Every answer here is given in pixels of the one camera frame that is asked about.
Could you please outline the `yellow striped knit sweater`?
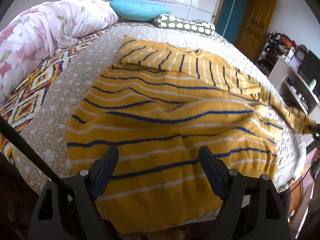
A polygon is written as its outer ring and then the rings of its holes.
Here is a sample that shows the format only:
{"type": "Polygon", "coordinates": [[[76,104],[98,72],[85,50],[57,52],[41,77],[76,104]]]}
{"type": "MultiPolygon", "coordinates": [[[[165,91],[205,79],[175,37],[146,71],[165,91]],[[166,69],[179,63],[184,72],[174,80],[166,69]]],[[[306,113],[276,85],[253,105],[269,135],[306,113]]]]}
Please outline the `yellow striped knit sweater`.
{"type": "Polygon", "coordinates": [[[97,201],[102,217],[121,234],[161,231],[222,204],[199,163],[201,146],[245,176],[274,176],[283,127],[269,107],[298,134],[316,126],[220,56],[125,35],[71,117],[67,155],[79,172],[116,146],[119,161],[97,201]]]}

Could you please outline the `black monitor screen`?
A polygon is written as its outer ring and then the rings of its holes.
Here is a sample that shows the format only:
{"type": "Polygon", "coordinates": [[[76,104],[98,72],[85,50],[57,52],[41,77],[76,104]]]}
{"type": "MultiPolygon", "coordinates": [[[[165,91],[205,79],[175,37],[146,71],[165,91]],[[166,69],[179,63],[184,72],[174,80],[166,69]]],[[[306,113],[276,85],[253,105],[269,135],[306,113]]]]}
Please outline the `black monitor screen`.
{"type": "Polygon", "coordinates": [[[312,80],[316,80],[314,91],[315,94],[319,96],[320,60],[311,50],[309,50],[304,57],[304,60],[298,69],[298,73],[308,85],[312,80]]]}

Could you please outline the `beige dotted quilted bedspread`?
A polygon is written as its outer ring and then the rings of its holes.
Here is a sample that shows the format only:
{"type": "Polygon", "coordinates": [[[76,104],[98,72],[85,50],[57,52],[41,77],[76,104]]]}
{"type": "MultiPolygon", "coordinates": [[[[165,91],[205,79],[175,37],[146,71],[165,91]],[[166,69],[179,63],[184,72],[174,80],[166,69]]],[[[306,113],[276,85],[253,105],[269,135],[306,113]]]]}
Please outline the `beige dotted quilted bedspread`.
{"type": "Polygon", "coordinates": [[[214,218],[221,200],[199,164],[202,146],[243,175],[268,174],[279,190],[306,158],[274,86],[218,34],[110,27],[36,110],[22,136],[61,177],[118,148],[97,207],[124,234],[214,218]]]}

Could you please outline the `white shelf unit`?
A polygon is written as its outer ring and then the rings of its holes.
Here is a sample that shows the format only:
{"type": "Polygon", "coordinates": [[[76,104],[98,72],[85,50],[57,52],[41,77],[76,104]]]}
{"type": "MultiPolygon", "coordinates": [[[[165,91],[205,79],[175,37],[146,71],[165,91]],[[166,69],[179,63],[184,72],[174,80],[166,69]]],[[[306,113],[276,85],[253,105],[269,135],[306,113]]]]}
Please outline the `white shelf unit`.
{"type": "Polygon", "coordinates": [[[296,107],[319,122],[319,78],[310,68],[319,66],[319,58],[304,45],[281,33],[266,37],[256,66],[267,76],[288,106],[296,107]]]}

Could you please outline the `colourful geometric patterned blanket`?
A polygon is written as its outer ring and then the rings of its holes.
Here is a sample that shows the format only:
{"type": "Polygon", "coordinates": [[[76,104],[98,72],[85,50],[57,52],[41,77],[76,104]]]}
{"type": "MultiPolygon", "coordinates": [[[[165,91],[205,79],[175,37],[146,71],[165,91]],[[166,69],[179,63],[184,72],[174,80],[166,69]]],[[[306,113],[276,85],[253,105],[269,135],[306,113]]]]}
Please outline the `colourful geometric patterned blanket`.
{"type": "Polygon", "coordinates": [[[46,59],[9,96],[1,116],[52,168],[70,173],[66,133],[69,126],[99,117],[102,96],[91,87],[112,53],[107,51],[109,30],[89,34],[46,59]]]}

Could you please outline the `brown wooden door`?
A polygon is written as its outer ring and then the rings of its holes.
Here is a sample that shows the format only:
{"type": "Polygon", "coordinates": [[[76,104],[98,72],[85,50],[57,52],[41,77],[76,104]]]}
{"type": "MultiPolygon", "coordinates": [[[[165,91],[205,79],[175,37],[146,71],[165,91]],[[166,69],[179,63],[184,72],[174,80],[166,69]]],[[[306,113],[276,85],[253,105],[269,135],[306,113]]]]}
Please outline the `brown wooden door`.
{"type": "MultiPolygon", "coordinates": [[[[224,0],[219,0],[214,25],[217,24],[224,0]]],[[[244,18],[234,46],[256,63],[265,44],[278,0],[248,0],[244,18]]]]}

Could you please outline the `teal curtain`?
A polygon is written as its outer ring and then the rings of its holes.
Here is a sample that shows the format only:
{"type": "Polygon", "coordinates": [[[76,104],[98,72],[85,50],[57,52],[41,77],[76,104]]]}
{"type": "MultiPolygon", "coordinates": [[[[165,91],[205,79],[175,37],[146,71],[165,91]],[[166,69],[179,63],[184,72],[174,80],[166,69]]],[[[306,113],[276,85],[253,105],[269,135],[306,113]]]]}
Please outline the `teal curtain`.
{"type": "Polygon", "coordinates": [[[224,0],[217,19],[216,32],[234,44],[244,18],[248,0],[224,0]]]}

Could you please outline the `pink floral duvet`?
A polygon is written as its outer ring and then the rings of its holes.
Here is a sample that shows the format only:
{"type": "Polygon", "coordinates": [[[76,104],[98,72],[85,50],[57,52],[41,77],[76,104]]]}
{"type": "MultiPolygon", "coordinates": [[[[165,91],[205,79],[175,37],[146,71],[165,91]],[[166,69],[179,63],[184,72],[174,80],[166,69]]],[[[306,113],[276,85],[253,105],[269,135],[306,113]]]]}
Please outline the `pink floral duvet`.
{"type": "Polygon", "coordinates": [[[1,103],[46,58],[118,20],[102,0],[44,2],[21,12],[1,31],[1,103]]]}

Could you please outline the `olive white-dotted pillow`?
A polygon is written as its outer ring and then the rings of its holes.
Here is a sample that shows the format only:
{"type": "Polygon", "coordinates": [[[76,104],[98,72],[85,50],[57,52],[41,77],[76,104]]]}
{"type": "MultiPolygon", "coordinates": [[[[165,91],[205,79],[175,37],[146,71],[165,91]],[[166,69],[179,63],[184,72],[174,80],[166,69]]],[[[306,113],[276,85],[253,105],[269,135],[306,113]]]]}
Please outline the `olive white-dotted pillow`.
{"type": "Polygon", "coordinates": [[[213,36],[215,25],[202,20],[186,20],[170,14],[161,14],[153,19],[156,27],[161,29],[174,29],[198,33],[200,35],[213,36]]]}

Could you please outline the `turquoise pillow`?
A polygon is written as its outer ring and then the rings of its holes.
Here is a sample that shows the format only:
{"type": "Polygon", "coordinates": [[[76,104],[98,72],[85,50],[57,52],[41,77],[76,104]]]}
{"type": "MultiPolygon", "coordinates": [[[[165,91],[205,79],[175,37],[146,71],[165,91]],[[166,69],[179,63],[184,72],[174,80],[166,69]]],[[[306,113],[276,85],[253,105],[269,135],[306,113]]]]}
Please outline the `turquoise pillow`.
{"type": "Polygon", "coordinates": [[[150,21],[171,13],[164,5],[141,0],[112,0],[110,6],[120,17],[133,21],[150,21]]]}

